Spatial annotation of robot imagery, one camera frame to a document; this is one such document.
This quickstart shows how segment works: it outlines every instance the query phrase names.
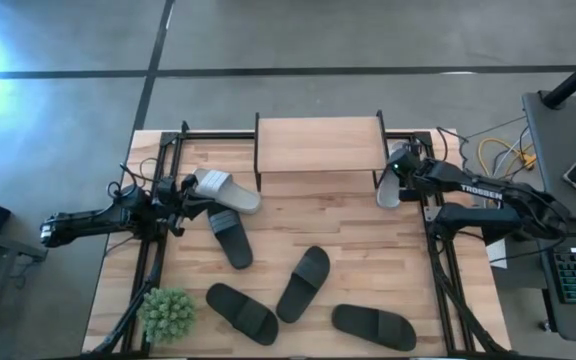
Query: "succulent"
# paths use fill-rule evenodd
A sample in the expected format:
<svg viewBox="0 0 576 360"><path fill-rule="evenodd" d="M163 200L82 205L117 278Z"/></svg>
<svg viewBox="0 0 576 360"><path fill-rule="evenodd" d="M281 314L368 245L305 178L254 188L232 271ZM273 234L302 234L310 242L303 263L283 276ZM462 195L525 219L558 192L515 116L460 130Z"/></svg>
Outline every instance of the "succulent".
<svg viewBox="0 0 576 360"><path fill-rule="evenodd" d="M194 300L182 289L152 289L137 316L150 343L171 343L188 335L197 318Z"/></svg>

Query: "black slide sandal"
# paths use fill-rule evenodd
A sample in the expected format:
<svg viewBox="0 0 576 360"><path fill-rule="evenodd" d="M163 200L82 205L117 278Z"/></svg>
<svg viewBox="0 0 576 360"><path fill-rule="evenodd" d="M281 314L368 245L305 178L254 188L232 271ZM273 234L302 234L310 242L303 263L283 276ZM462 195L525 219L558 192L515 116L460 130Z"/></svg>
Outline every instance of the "black slide sandal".
<svg viewBox="0 0 576 360"><path fill-rule="evenodd" d="M277 316L293 323L315 298L330 272L330 259L319 246L309 248L290 276L284 294L277 304Z"/></svg>
<svg viewBox="0 0 576 360"><path fill-rule="evenodd" d="M332 324L340 331L385 347L411 351L417 346L417 335L403 316L355 305L337 305L332 311Z"/></svg>
<svg viewBox="0 0 576 360"><path fill-rule="evenodd" d="M208 289L206 302L244 335L261 345L271 345L277 338L279 324L265 306L225 284Z"/></svg>
<svg viewBox="0 0 576 360"><path fill-rule="evenodd" d="M208 222L230 264L238 270L252 264L252 250L239 214L223 205L208 208Z"/></svg>

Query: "wooden shelf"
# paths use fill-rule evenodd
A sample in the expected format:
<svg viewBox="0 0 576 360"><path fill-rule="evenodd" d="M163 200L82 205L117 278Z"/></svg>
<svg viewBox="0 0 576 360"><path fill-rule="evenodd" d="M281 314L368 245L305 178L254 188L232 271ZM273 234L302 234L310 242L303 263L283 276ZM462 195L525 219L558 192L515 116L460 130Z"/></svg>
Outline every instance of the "wooden shelf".
<svg viewBox="0 0 576 360"><path fill-rule="evenodd" d="M260 173L382 170L380 119L266 118L257 129Z"/></svg>

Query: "gray floor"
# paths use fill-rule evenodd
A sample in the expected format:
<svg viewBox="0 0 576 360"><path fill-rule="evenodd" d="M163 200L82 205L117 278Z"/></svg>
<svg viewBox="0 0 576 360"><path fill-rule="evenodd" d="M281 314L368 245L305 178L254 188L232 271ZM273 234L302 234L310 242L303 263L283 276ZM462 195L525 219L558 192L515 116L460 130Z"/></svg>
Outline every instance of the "gray floor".
<svg viewBox="0 0 576 360"><path fill-rule="evenodd" d="M143 70L164 0L0 0L0 71ZM576 64L576 1L177 0L162 69L290 66ZM524 92L567 74L158 79L144 127L250 129L271 116L364 115L390 128L472 134L522 115ZM143 79L0 80L0 204L8 232L38 243L55 211L101 207L119 177ZM514 142L525 122L488 135ZM481 171L473 139L468 167ZM490 160L496 151L490 149ZM539 184L537 171L518 177ZM0 359L78 353L103 238L52 250L9 289ZM545 334L541 295L500 290L515 350L576 359L576 343Z"/></svg>

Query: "slide sandal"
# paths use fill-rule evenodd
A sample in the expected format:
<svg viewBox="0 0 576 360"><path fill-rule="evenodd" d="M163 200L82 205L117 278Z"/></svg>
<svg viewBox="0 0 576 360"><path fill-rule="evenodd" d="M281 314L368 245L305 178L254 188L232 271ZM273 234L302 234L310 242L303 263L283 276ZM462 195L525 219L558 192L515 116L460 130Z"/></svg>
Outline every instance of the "slide sandal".
<svg viewBox="0 0 576 360"><path fill-rule="evenodd" d="M230 264L238 270L250 266L252 250L239 214L219 204L208 207L207 213L212 232L224 249Z"/></svg>
<svg viewBox="0 0 576 360"><path fill-rule="evenodd" d="M392 144L390 155L401 148L403 142ZM388 159L386 168L384 169L381 179L379 180L379 187L377 188L377 205L381 208L394 209L399 206L399 177L392 170L392 159Z"/></svg>
<svg viewBox="0 0 576 360"><path fill-rule="evenodd" d="M277 304L277 316L293 323L304 313L330 272L330 260L326 252L318 247L309 248L290 276L284 294Z"/></svg>
<svg viewBox="0 0 576 360"><path fill-rule="evenodd" d="M197 177L195 192L199 195L211 197L221 205L244 214L254 214L261 207L259 193L235 184L232 174L201 168L193 174Z"/></svg>
<svg viewBox="0 0 576 360"><path fill-rule="evenodd" d="M267 307L225 284L208 289L206 302L244 335L261 345L271 345L277 338L279 324Z"/></svg>
<svg viewBox="0 0 576 360"><path fill-rule="evenodd" d="M403 316L355 305L337 305L332 311L337 330L399 351L411 351L417 335Z"/></svg>

